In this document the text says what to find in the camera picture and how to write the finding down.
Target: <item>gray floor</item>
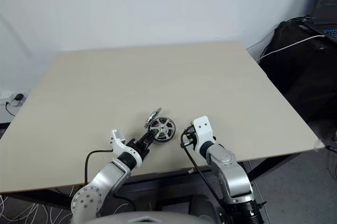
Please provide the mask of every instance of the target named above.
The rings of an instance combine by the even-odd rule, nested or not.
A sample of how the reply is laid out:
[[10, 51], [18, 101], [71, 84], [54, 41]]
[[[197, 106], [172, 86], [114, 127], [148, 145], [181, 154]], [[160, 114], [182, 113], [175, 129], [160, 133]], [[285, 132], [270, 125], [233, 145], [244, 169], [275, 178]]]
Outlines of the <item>gray floor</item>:
[[[251, 165], [254, 167], [260, 162], [261, 160], [251, 161]], [[258, 178], [253, 183], [253, 188], [258, 202], [262, 200], [256, 187], [258, 187], [263, 200], [267, 201], [265, 208], [262, 209], [265, 223], [336, 223], [337, 182], [332, 178], [332, 176], [335, 177], [336, 165], [337, 155], [327, 150], [312, 151], [303, 153], [280, 168]], [[121, 191], [124, 196], [135, 200], [138, 210], [150, 210], [150, 208], [153, 210], [155, 208], [155, 199], [158, 197], [166, 197], [167, 195], [170, 195], [170, 197], [181, 196], [191, 192], [204, 193], [211, 197], [206, 186], [202, 183], [192, 186], [190, 184], [182, 184], [175, 187], [166, 187], [165, 191], [157, 192], [143, 190], [138, 193], [128, 193], [128, 187]], [[113, 213], [122, 203], [125, 202], [122, 200], [110, 200], [105, 207], [107, 209], [106, 212]], [[28, 202], [10, 198], [5, 203], [4, 213], [7, 217], [14, 217], [29, 205], [30, 203]], [[118, 211], [130, 210], [131, 206], [128, 205], [121, 207]], [[179, 206], [168, 207], [167, 210], [185, 211], [187, 206], [180, 204]], [[58, 209], [53, 209], [53, 219], [59, 211]], [[70, 212], [63, 211], [56, 224], [58, 224], [62, 216], [68, 213]], [[70, 217], [64, 219], [62, 224], [68, 223], [69, 219]], [[2, 218], [1, 223], [7, 223], [7, 221]], [[42, 207], [39, 208], [34, 223], [47, 223]]]

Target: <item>white wall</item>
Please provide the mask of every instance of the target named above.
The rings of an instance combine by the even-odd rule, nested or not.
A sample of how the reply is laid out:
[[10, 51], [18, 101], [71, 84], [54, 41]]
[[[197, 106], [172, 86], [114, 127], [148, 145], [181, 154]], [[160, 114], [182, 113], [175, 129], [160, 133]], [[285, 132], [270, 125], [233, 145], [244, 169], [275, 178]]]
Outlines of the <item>white wall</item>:
[[[59, 51], [263, 39], [308, 0], [1, 0], [0, 92], [29, 93]], [[252, 48], [252, 55], [267, 42]], [[0, 106], [0, 123], [12, 117]]]

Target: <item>power plug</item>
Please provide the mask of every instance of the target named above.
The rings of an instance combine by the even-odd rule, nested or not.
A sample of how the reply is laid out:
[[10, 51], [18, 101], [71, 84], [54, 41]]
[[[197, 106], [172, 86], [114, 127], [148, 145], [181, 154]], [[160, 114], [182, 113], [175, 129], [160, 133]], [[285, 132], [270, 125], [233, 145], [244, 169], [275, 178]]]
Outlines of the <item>power plug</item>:
[[9, 103], [11, 106], [19, 106], [22, 105], [22, 103], [25, 101], [25, 95], [24, 93], [17, 93], [17, 94], [12, 94], [9, 97]]

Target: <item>power outlet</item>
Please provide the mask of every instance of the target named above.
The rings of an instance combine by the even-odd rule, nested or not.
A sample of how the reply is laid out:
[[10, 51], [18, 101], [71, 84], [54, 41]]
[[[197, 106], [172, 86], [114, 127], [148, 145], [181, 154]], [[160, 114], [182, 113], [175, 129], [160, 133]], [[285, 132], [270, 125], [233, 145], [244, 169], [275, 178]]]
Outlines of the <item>power outlet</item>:
[[[20, 101], [14, 100], [16, 95], [22, 93], [24, 95], [24, 98]], [[24, 92], [5, 92], [0, 95], [0, 105], [6, 105], [6, 102], [10, 102], [11, 106], [19, 106], [22, 105], [26, 100], [26, 94]]]

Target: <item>laptop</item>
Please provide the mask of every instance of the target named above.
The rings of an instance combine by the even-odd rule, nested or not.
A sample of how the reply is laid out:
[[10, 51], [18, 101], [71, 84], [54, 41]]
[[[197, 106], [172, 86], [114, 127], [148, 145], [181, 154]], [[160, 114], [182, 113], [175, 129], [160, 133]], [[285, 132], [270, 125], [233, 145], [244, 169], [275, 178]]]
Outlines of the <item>laptop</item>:
[[315, 0], [306, 27], [337, 42], [337, 0]]

